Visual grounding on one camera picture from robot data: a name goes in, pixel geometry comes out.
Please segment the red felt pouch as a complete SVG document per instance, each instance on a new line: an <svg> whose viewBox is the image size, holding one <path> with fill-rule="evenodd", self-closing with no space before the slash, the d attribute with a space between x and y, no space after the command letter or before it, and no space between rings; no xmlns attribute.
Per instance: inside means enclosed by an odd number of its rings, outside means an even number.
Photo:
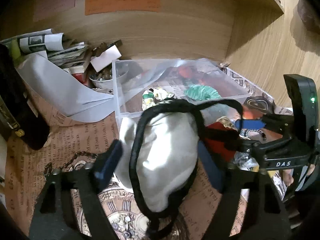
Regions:
<svg viewBox="0 0 320 240"><path fill-rule="evenodd" d="M205 144L225 162L230 162L233 159L238 139L239 135L236 129L227 128L220 122L206 126L204 130Z"/></svg>

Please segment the gold drawstring pouch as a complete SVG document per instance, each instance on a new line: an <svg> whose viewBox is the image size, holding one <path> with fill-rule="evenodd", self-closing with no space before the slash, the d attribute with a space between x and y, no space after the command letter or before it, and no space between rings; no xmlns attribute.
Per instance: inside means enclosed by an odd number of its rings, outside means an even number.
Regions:
<svg viewBox="0 0 320 240"><path fill-rule="evenodd" d="M217 122L223 124L223 126L225 128L229 128L229 129L234 129L234 130L238 130L234 123L227 117L227 116L222 116L220 118L217 119Z"/></svg>

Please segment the silver grey mesh pouch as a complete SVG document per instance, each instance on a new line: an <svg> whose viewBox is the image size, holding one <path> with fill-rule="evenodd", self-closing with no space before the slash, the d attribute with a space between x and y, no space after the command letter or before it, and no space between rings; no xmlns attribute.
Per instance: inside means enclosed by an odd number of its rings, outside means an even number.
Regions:
<svg viewBox="0 0 320 240"><path fill-rule="evenodd" d="M236 152L233 157L232 163L238 168L245 171L257 171L259 170L259 164L248 153Z"/></svg>

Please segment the green knitted cloth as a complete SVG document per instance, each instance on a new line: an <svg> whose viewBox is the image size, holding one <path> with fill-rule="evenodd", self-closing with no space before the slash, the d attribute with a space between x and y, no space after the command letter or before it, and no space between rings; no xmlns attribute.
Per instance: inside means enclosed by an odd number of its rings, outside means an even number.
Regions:
<svg viewBox="0 0 320 240"><path fill-rule="evenodd" d="M184 94L196 101L215 100L221 98L221 95L216 89L205 85L191 85L184 91Z"/></svg>

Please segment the white pouch with black strap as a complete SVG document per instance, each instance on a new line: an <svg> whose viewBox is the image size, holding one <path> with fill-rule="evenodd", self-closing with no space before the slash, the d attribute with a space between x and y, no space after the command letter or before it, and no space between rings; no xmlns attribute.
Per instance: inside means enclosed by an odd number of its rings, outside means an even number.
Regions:
<svg viewBox="0 0 320 240"><path fill-rule="evenodd" d="M201 111L218 104L243 115L242 105L232 99L199 105L165 99L146 109L137 121L122 119L123 155L115 174L148 218L149 239L163 239L172 232L178 208L196 177L199 140L207 134Z"/></svg>

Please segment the floral fabric scrunchie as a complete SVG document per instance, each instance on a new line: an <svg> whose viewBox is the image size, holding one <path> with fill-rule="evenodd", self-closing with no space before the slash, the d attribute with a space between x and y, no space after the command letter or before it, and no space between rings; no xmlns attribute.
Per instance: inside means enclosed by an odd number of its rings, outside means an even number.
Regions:
<svg viewBox="0 0 320 240"><path fill-rule="evenodd" d="M142 110L146 110L150 107L157 105L157 103L174 98L175 94L172 92L167 92L163 88L149 88L145 90L142 94Z"/></svg>

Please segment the clear plastic storage bin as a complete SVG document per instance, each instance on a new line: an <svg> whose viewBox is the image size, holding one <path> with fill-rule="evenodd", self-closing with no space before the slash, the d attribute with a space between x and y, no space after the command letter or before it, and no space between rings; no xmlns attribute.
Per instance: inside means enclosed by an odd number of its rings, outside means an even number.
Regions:
<svg viewBox="0 0 320 240"><path fill-rule="evenodd" d="M163 88L172 92L178 99L187 100L195 105L196 101L185 96L184 91L191 85L213 87L221 95L220 99L234 99L244 103L249 97L248 91L228 76L217 62L209 59L143 59L117 60L112 63L116 71L128 67L126 80L113 81L115 115L117 124L124 117L138 120L142 114L142 94L149 88Z"/></svg>

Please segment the dark wine bottle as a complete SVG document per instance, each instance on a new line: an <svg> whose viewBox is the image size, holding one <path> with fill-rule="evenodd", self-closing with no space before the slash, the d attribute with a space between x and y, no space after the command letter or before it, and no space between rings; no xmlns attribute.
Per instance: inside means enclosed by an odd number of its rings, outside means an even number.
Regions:
<svg viewBox="0 0 320 240"><path fill-rule="evenodd" d="M50 128L14 67L9 49L1 45L1 116L31 149L43 148Z"/></svg>

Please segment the pink striped curtain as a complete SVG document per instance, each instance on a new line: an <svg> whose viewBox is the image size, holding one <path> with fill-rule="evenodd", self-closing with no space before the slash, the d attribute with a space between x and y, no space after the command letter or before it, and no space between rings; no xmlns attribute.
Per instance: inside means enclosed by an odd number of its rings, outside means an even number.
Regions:
<svg viewBox="0 0 320 240"><path fill-rule="evenodd" d="M297 11L300 19L308 31L319 34L319 19L307 0L299 0Z"/></svg>

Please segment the grey folded paper sheet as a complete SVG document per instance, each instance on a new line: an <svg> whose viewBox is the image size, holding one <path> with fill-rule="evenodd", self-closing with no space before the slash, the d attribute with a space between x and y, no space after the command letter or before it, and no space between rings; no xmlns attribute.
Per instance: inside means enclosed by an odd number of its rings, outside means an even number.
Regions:
<svg viewBox="0 0 320 240"><path fill-rule="evenodd" d="M114 112L114 98L96 92L39 54L30 55L17 71L41 98L78 122L98 122Z"/></svg>

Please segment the small white cardboard box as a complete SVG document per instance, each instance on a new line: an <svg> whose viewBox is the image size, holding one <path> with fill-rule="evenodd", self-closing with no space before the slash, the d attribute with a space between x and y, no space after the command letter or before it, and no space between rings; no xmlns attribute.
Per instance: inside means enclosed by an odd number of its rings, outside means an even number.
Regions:
<svg viewBox="0 0 320 240"><path fill-rule="evenodd" d="M121 53L116 45L111 46L106 49L100 56L95 56L91 58L91 65L96 72L100 72L114 60L121 58Z"/></svg>

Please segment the stack of newspapers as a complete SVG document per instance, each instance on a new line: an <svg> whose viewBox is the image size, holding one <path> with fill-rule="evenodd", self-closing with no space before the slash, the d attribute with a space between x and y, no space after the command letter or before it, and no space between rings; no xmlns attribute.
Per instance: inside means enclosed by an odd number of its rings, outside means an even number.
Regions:
<svg viewBox="0 0 320 240"><path fill-rule="evenodd" d="M91 49L87 42L78 42L53 29L35 31L1 40L14 60L40 55L69 74L80 74L87 70L91 60Z"/></svg>

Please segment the orange sticky note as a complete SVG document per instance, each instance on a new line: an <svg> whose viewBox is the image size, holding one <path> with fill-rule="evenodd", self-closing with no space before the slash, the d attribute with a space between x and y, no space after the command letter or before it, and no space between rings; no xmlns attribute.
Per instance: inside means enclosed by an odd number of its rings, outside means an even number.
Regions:
<svg viewBox="0 0 320 240"><path fill-rule="evenodd" d="M85 15L117 11L159 12L161 0L85 0Z"/></svg>

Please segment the pink sticky note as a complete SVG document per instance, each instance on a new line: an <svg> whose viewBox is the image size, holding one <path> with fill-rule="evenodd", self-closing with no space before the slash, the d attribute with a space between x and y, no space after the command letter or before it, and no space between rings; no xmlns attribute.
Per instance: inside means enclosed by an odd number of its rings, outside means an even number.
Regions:
<svg viewBox="0 0 320 240"><path fill-rule="evenodd" d="M36 0L33 22L44 20L59 12L75 7L75 0Z"/></svg>

